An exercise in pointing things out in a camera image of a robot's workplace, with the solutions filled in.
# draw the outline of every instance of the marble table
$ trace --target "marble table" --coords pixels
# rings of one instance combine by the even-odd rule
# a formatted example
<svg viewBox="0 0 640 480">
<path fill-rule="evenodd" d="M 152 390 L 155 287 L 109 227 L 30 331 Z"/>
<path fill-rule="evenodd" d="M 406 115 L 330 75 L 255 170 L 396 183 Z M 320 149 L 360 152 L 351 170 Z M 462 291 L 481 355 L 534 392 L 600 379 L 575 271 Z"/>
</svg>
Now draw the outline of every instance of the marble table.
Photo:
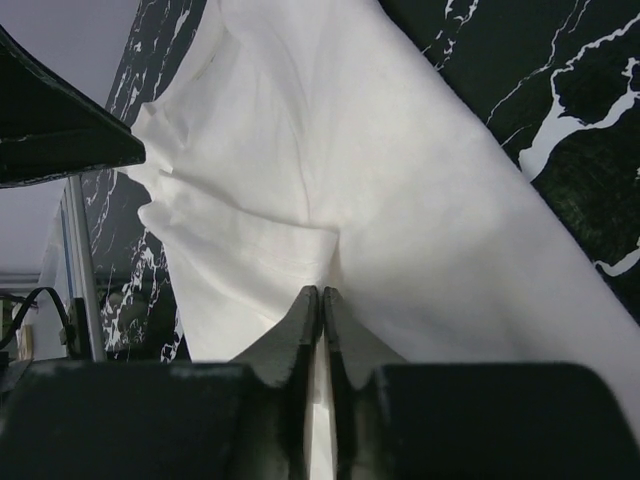
<svg viewBox="0 0 640 480">
<path fill-rule="evenodd" d="M 571 232 L 640 325 L 640 8 L 634 0 L 381 0 Z M 108 101 L 131 125 L 189 48 L 204 0 L 142 0 Z M 188 358 L 143 187 L 83 175 L 105 348 Z"/>
</svg>

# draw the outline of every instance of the marble countertop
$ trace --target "marble countertop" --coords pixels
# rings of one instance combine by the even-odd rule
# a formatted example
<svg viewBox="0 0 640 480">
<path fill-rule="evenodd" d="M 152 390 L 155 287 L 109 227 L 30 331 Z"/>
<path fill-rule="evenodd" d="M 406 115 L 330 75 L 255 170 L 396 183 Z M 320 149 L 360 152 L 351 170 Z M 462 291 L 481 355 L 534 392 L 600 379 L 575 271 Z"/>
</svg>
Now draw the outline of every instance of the marble countertop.
<svg viewBox="0 0 640 480">
<path fill-rule="evenodd" d="M 382 0 L 490 129 L 640 324 L 640 13 L 634 0 Z M 128 125 L 170 83 L 204 0 L 142 0 L 107 108 Z M 189 358 L 149 202 L 113 170 L 83 175 L 105 348 Z"/>
</svg>

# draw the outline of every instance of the cloth fold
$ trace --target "cloth fold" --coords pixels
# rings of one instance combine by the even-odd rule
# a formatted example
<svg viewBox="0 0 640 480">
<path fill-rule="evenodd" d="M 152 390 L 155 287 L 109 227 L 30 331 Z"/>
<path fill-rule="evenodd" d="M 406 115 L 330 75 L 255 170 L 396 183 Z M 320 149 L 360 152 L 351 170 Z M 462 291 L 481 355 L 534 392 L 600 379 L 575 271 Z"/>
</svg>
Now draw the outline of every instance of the cloth fold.
<svg viewBox="0 0 640 480">
<path fill-rule="evenodd" d="M 132 130 L 194 360 L 330 283 L 412 361 L 586 365 L 640 438 L 640 329 L 374 0 L 209 0 Z"/>
</svg>

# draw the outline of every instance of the white fabric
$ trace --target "white fabric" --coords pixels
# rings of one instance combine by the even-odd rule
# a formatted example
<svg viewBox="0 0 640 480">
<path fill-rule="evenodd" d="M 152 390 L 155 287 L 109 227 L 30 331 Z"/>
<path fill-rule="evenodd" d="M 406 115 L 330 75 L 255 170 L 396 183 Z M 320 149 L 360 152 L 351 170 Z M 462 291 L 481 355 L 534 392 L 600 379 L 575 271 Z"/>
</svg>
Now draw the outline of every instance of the white fabric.
<svg viewBox="0 0 640 480">
<path fill-rule="evenodd" d="M 375 0 L 210 0 L 133 132 L 194 360 L 330 283 L 413 361 L 588 365 L 640 434 L 640 329 Z"/>
</svg>

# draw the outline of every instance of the folded cloth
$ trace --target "folded cloth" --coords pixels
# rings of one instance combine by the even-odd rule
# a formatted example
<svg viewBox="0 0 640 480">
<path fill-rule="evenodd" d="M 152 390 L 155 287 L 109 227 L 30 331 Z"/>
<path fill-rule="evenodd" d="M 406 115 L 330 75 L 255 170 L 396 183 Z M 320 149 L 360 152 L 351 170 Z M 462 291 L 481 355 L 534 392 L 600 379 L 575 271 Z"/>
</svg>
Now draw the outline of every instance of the folded cloth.
<svg viewBox="0 0 640 480">
<path fill-rule="evenodd" d="M 133 132 L 194 360 L 329 283 L 412 361 L 587 365 L 640 438 L 640 329 L 375 0 L 210 0 Z"/>
</svg>

